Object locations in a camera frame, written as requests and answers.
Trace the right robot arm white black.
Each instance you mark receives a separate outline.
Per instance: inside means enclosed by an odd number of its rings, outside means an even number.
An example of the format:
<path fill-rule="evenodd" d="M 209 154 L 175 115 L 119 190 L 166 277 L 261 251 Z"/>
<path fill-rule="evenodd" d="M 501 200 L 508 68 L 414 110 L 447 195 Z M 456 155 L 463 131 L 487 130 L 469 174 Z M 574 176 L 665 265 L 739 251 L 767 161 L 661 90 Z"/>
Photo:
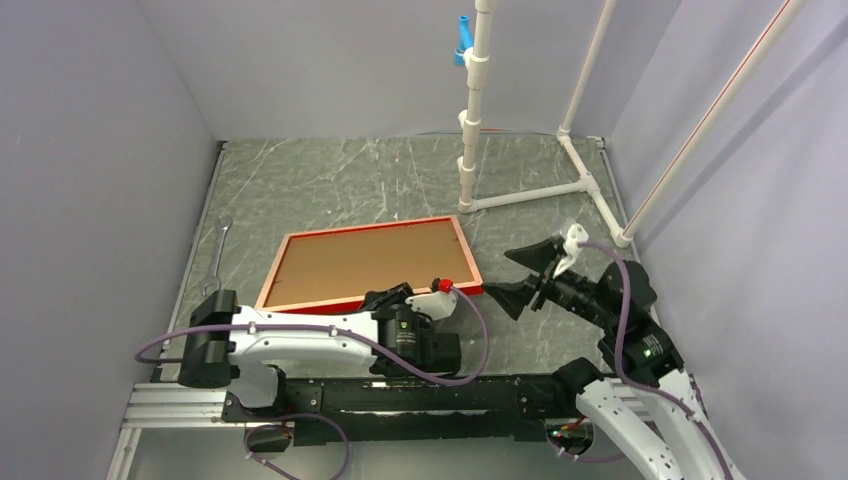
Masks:
<path fill-rule="evenodd" d="M 670 335 L 651 314 L 657 299 L 644 268 L 590 240 L 550 238 L 508 250 L 530 270 L 517 282 L 483 291 L 512 319 L 552 303 L 599 327 L 597 347 L 616 378 L 650 415 L 644 422 L 609 379 L 585 358 L 552 375 L 551 401 L 599 428 L 645 479 L 741 479 L 722 446 Z"/>

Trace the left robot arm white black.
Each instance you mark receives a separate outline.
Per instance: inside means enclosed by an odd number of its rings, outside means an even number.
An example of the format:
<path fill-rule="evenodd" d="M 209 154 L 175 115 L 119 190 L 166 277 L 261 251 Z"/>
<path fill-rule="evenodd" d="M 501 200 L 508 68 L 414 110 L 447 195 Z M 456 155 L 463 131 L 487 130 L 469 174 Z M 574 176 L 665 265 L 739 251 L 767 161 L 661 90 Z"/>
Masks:
<path fill-rule="evenodd" d="M 218 290 L 192 312 L 177 381 L 196 389 L 227 388 L 258 417 L 287 406 L 279 361 L 326 361 L 365 367 L 386 378 L 455 374 L 462 363 L 454 333 L 439 333 L 458 296 L 451 288 L 415 294 L 405 285 L 370 292 L 353 313 L 278 313 L 239 305 Z"/>

